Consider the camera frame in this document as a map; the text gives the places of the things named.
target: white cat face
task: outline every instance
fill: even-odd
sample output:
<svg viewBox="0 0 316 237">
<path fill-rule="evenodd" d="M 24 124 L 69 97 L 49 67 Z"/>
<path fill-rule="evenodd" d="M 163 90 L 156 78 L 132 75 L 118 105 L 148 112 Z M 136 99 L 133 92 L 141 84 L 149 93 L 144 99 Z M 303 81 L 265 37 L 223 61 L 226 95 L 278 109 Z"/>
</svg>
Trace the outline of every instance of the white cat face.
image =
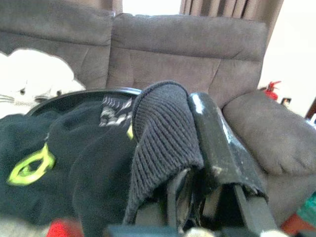
<svg viewBox="0 0 316 237">
<path fill-rule="evenodd" d="M 10 106 L 16 107 L 18 113 L 19 109 L 20 113 L 27 113 L 44 100 L 80 90 L 85 90 L 84 86 L 60 58 L 30 49 L 18 49 L 9 56 L 0 53 L 2 114 L 10 114 Z"/>
</svg>

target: black beanie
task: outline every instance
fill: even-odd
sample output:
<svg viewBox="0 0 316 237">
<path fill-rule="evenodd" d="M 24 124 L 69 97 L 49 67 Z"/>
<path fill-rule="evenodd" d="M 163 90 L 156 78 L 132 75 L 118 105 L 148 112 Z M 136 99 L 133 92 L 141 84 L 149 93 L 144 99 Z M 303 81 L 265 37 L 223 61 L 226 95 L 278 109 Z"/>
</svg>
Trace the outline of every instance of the black beanie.
<svg viewBox="0 0 316 237">
<path fill-rule="evenodd" d="M 124 224 L 153 191 L 187 167 L 203 167 L 186 90 L 175 82 L 160 82 L 135 100 L 133 133 L 136 148 Z"/>
</svg>

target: knit beanie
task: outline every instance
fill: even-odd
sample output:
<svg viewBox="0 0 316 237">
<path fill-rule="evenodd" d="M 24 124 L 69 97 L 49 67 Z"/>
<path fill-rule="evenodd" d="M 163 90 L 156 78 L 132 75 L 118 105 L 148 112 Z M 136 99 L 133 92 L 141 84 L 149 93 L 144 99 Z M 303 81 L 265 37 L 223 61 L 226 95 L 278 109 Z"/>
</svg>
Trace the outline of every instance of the knit beanie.
<svg viewBox="0 0 316 237">
<path fill-rule="evenodd" d="M 131 168 L 124 224 L 132 224 L 139 206 L 153 191 L 185 168 L 203 167 L 186 90 L 165 81 L 135 100 L 133 134 L 138 142 Z"/>
</svg>

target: sofa armrest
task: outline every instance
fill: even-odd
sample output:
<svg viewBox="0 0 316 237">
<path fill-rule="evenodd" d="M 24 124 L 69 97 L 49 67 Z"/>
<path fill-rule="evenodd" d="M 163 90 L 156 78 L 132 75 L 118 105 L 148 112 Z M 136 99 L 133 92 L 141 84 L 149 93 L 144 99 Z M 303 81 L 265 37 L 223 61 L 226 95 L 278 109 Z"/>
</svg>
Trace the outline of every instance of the sofa armrest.
<svg viewBox="0 0 316 237">
<path fill-rule="evenodd" d="M 223 114 L 268 173 L 316 173 L 316 130 L 262 91 L 234 99 Z"/>
</svg>

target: teal object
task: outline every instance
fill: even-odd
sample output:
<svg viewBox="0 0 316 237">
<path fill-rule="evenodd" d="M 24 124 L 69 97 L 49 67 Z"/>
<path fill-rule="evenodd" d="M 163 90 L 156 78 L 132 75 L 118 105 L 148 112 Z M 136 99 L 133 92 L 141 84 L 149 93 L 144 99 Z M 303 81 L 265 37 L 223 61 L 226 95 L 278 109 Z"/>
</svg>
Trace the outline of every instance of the teal object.
<svg viewBox="0 0 316 237">
<path fill-rule="evenodd" d="M 298 209 L 297 215 L 316 228 L 316 192 Z"/>
</svg>

